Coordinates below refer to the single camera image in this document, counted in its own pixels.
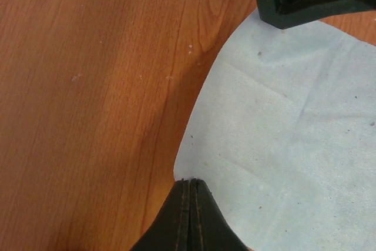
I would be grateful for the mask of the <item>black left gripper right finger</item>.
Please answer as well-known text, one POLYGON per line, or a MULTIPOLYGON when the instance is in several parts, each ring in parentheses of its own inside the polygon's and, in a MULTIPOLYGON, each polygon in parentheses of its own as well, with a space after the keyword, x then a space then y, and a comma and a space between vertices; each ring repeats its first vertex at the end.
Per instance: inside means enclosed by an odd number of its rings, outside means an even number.
POLYGON ((190 182, 190 250, 248 250, 232 231, 203 180, 190 182))

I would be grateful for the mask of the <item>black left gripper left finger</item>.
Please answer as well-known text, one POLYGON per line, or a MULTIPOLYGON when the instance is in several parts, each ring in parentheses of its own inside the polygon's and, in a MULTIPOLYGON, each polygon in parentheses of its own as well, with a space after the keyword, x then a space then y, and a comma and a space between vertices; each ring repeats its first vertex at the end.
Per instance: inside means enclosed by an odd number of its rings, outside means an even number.
POLYGON ((187 250, 190 182, 174 183, 155 220, 132 250, 187 250))

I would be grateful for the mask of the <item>light blue cleaning cloth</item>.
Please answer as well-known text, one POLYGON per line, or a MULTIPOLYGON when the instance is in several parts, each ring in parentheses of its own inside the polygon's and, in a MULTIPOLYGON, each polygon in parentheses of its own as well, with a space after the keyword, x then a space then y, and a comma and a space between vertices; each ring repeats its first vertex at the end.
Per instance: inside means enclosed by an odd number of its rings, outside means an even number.
POLYGON ((203 179, 254 250, 374 250, 375 46, 252 12, 209 71, 174 178, 203 179))

